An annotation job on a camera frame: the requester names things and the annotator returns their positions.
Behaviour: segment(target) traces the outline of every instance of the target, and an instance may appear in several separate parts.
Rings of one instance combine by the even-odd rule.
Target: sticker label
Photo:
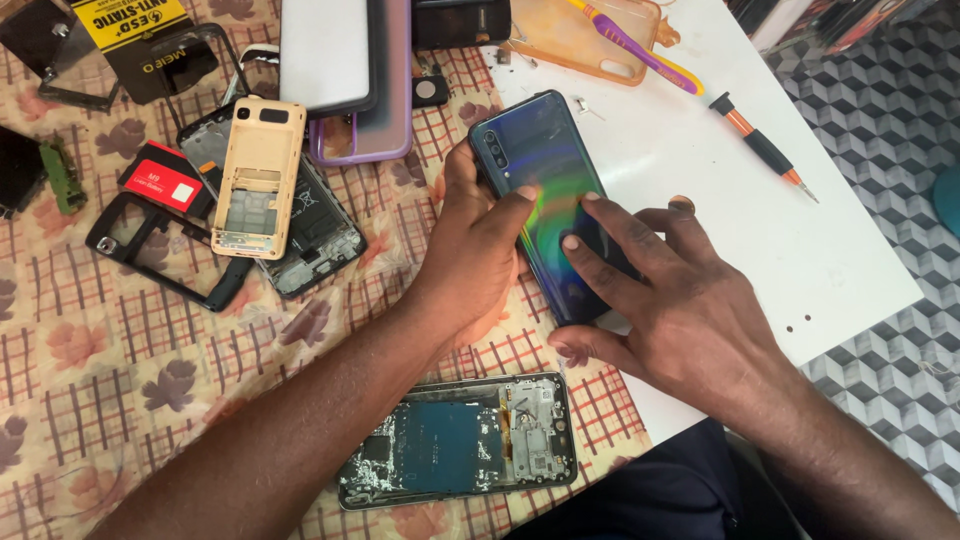
[[[200,182],[155,161],[143,160],[124,187],[170,208],[186,212],[202,186]]]
[[[177,0],[82,0],[71,7],[105,53],[187,18]]]

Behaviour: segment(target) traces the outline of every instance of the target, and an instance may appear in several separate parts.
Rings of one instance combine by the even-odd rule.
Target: cube pattern tile
[[[840,55],[803,42],[767,61],[924,292],[801,369],[957,511],[960,241],[930,195],[960,156],[960,15],[932,13]]]

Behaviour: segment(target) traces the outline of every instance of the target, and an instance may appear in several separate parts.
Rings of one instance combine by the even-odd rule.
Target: blue smartphone
[[[482,120],[468,139],[497,197],[522,185],[537,189],[519,243],[557,324],[585,324],[609,311],[570,266],[561,249],[564,237],[574,233],[609,264],[628,276],[637,273],[580,206],[588,191],[605,192],[562,94],[547,90]]]

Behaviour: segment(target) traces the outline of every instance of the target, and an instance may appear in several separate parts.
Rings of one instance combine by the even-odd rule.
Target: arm
[[[750,282],[717,256],[692,214],[632,216],[597,196],[583,207],[645,279],[628,278],[565,238],[573,267],[634,328],[627,336],[559,329],[548,342],[562,355],[610,362],[741,433],[844,538],[960,536],[956,517],[920,477],[793,367]]]
[[[296,528],[430,366],[485,334],[503,310],[536,192],[521,188],[488,210],[472,159],[465,144],[447,156],[444,213],[392,309],[211,428],[89,538],[285,538]]]

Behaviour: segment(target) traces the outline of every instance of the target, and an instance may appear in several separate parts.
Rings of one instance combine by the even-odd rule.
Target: screwdriver tip
[[[814,203],[816,203],[816,204],[818,204],[818,205],[820,204],[820,201],[817,200],[817,198],[813,195],[813,191],[810,191],[810,188],[807,187],[806,184],[804,184],[803,182],[800,182],[799,184],[797,184],[797,187],[799,187],[800,189],[802,189],[802,190],[804,191],[804,193],[806,193],[807,195],[809,195],[810,198],[813,199],[813,202],[814,202]]]

